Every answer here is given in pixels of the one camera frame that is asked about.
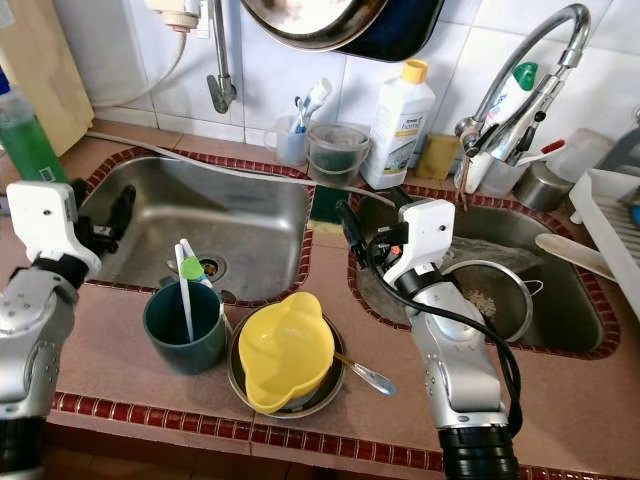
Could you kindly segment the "tan sponge block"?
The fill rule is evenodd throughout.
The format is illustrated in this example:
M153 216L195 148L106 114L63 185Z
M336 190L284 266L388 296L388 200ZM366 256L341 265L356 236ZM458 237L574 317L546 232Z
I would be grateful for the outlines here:
M453 134L428 134L413 173L420 178L444 180L457 163L460 146L460 138Z

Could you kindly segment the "steel cup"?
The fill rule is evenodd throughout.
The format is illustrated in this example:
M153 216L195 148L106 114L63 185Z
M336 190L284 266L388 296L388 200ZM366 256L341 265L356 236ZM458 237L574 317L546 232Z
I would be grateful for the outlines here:
M527 209L550 212L563 204L572 188L573 183L559 178L545 161L534 161L517 180L512 195Z

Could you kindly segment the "green and yellow sponge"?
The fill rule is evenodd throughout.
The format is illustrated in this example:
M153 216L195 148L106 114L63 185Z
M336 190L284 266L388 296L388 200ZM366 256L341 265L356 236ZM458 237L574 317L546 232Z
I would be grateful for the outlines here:
M314 204L310 210L310 219L316 223L342 224L340 205L349 202L349 193L343 189L333 189L326 186L314 188Z

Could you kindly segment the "clear small plastic bucket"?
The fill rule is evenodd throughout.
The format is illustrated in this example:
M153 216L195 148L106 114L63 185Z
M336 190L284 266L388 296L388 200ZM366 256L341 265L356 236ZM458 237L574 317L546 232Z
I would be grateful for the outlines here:
M356 186L371 150L369 134L346 123L311 124L303 146L310 178L333 188Z

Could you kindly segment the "white and green utensil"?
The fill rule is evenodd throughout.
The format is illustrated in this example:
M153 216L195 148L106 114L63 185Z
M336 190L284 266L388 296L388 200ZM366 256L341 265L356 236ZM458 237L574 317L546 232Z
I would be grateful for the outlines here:
M180 238L179 246L183 251L183 259L180 261L179 266L180 275L186 280L192 280L192 282L197 282L211 288L211 282L209 278L207 278L204 265L198 260L193 248L189 246L187 238Z

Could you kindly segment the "steel fork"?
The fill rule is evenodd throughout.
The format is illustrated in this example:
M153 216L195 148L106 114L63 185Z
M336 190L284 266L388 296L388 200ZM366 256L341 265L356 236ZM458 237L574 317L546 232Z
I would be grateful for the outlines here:
M358 362L351 360L351 358L343 355L343 353L335 352L334 356L342 362L344 366L347 366L347 369L355 372L358 378L365 380L372 389L383 394L383 396L394 396L394 394L398 392L396 384L387 378L387 376L380 374L380 372L372 370L365 365L358 364Z

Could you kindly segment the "white bottle green cap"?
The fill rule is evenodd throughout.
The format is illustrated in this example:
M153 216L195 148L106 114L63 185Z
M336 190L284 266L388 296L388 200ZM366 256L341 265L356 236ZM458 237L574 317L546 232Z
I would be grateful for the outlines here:
M493 127L497 122L506 122L509 116L515 113L534 88L538 69L539 65L535 61L525 61L511 70L498 95L486 106L483 118L485 127ZM511 166L494 161L485 172L479 172L475 166L471 166L463 186L470 187L468 193L479 192L494 197L506 196L529 166L529 163Z

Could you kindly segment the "chrome wall tap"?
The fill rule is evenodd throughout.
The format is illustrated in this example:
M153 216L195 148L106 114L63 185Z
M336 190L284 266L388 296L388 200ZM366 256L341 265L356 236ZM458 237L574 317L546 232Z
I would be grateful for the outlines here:
M225 114L230 105L237 100L238 91L232 73L230 73L229 47L227 28L225 28L224 0L165 0L166 8L157 8L160 17L165 19L166 26L172 27L179 35L179 51L165 72L165 78L172 76L186 54L186 40L189 32L198 27L204 17L202 5L210 6L209 12L212 37L215 38L218 73L206 76L207 90L210 92L212 106L216 113Z

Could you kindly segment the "pale slim utensil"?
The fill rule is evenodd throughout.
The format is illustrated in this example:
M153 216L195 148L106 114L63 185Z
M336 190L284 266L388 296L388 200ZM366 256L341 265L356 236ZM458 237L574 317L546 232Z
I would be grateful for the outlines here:
M180 292L180 305L182 305L184 324L186 324L186 332L188 342L195 340L195 326L193 326L191 302L189 302L189 283L182 270L184 259L186 259L186 251L182 243L174 244L175 265L178 271L178 285Z

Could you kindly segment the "white dish rack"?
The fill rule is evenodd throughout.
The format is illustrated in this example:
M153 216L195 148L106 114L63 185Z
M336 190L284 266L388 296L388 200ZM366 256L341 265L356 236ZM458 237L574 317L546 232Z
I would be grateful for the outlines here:
M570 200L640 319L640 225L632 218L630 202L637 192L640 177L591 169L571 189Z

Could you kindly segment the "yellow plastic bowl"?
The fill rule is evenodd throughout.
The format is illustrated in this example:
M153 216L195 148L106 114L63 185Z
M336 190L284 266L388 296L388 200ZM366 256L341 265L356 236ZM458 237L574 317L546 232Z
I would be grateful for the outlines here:
M337 340L319 298L300 291L248 316L236 347L247 403L275 413L325 380Z

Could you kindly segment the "steel mesh strainer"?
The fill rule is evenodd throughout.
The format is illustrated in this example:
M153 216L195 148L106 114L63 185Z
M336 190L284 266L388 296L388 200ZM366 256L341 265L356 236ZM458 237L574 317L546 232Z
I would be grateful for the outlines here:
M545 285L534 275L540 266L541 261L465 260L447 266L443 273L495 333L507 342L531 343L538 338L532 301Z

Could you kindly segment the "steel sink basin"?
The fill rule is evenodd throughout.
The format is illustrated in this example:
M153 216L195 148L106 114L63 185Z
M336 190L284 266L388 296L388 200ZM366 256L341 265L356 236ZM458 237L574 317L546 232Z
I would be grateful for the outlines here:
M362 234L370 239L376 229L396 223L396 209L376 200L349 201L358 215ZM585 234L575 233L567 220L547 212L526 209L516 201L477 195L467 209L454 218L453 246L462 241L483 241L522 250L538 261L498 260L525 280L543 282L543 288L532 296L530 328L512 344L513 348L530 349L547 355L584 360L599 360L612 355L621 343L620 320L616 308L605 297L605 280L588 270L576 268L535 246L538 234L554 233L585 241ZM358 292L361 305L376 320L392 328L408 330L408 319L401 303L372 284L369 270L358 268L358 261L348 261L348 283Z
M96 227L131 212L96 284L150 292L172 275L173 247L186 238L214 266L215 291L236 306L261 306L296 292L310 274L308 214L314 188L296 169L198 155L196 161L132 148L88 179L79 214Z

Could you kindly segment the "shallow steel bowl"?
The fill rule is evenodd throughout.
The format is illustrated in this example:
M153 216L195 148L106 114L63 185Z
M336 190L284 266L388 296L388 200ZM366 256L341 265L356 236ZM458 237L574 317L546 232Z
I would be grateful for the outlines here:
M238 351L239 335L241 335L241 329L246 320L247 317L244 317L244 320L233 323L232 326L230 326L227 353L229 362L228 378L230 385L232 385L233 392L237 394L237 397L241 399L242 403L252 408L250 398L248 398L247 394L246 380L244 380L244 369ZM314 413L324 410L328 404L332 403L334 399L339 396L344 379L346 379L346 370L344 370L344 367L338 360L333 360L332 366L330 366L328 372L326 372L325 380L314 392L308 393L307 396L292 399L291 402L279 408L278 411L268 413L268 416L273 417L273 419L292 420L303 419L303 417L314 415Z

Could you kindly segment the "pale wooden spatula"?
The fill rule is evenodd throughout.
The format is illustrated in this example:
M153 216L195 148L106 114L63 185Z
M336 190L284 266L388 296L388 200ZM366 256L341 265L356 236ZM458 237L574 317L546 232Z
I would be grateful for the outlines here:
M566 262L579 266L579 268L589 270L602 278L616 282L613 271L609 268L607 261L599 251L586 247L585 244L573 241L573 239L558 236L553 233L541 233L535 236L536 247L552 255L557 256Z

